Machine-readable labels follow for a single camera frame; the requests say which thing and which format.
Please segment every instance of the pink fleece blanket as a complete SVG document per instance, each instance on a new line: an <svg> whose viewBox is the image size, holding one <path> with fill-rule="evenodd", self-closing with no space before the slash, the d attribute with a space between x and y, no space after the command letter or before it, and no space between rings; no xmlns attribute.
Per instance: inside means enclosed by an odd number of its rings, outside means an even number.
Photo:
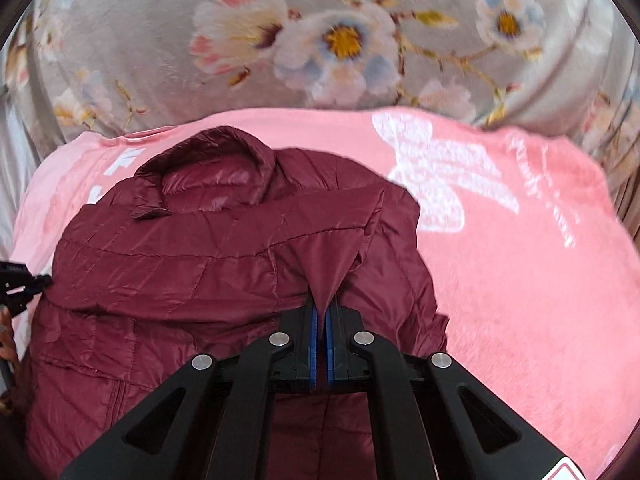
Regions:
<svg viewBox="0 0 640 480"><path fill-rule="evenodd" d="M449 352L597 478L640 418L640 262L600 168L565 139L483 134L399 107L240 110L117 139L85 132L38 168L12 259L43 272L82 204L220 124L272 148L348 156L407 187L451 318ZM15 320L21 351L34 308Z"/></svg>

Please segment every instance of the white butterfly print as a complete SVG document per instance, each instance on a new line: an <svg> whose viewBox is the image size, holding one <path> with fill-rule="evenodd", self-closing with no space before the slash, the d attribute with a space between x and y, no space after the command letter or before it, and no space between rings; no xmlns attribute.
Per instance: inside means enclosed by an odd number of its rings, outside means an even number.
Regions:
<svg viewBox="0 0 640 480"><path fill-rule="evenodd" d="M518 200L480 144L433 139L430 121L410 114L372 116L380 137L396 150L389 179L408 189L420 204L419 231L457 233L465 226L465 209L454 187L494 200L518 213Z"/></svg>

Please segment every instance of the black clamp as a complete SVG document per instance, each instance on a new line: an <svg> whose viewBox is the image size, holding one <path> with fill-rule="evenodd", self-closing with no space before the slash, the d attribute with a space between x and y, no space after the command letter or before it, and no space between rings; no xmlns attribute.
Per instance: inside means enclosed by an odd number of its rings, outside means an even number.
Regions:
<svg viewBox="0 0 640 480"><path fill-rule="evenodd" d="M239 356L200 354L74 460L60 480L262 480L274 396L316 385L311 296ZM542 480L564 454L443 352L402 354L334 300L334 394L366 392L378 480Z"/></svg>
<svg viewBox="0 0 640 480"><path fill-rule="evenodd" d="M23 313L33 297L50 284L48 274L33 276L24 264L0 262L0 306L7 307L11 317Z"/></svg>

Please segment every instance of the yellow flower center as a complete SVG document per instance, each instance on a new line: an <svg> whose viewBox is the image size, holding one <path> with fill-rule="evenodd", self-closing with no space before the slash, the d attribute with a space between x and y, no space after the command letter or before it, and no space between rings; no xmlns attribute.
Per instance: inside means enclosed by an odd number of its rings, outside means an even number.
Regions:
<svg viewBox="0 0 640 480"><path fill-rule="evenodd" d="M506 10L498 16L497 26L498 32L507 38L517 38L522 33L516 17Z"/></svg>
<svg viewBox="0 0 640 480"><path fill-rule="evenodd" d="M55 113L56 117L60 119L71 120L74 118L73 110L70 110L69 108L65 108L64 105L60 105L60 104L56 104L53 107L53 113Z"/></svg>
<svg viewBox="0 0 640 480"><path fill-rule="evenodd" d="M340 60L358 57L362 52L361 39L358 30L347 25L336 25L322 37L329 51Z"/></svg>

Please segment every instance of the pink flower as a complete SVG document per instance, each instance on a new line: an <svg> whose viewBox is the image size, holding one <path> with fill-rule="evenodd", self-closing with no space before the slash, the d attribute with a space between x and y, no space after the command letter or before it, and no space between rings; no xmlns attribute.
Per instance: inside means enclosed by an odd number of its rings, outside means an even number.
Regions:
<svg viewBox="0 0 640 480"><path fill-rule="evenodd" d="M284 0L212 0L196 8L190 53L208 74L249 67L271 56L288 21Z"/></svg>
<svg viewBox="0 0 640 480"><path fill-rule="evenodd" d="M425 110L463 123L471 123L478 114L468 89L455 83L443 86L438 79L424 86L418 100Z"/></svg>

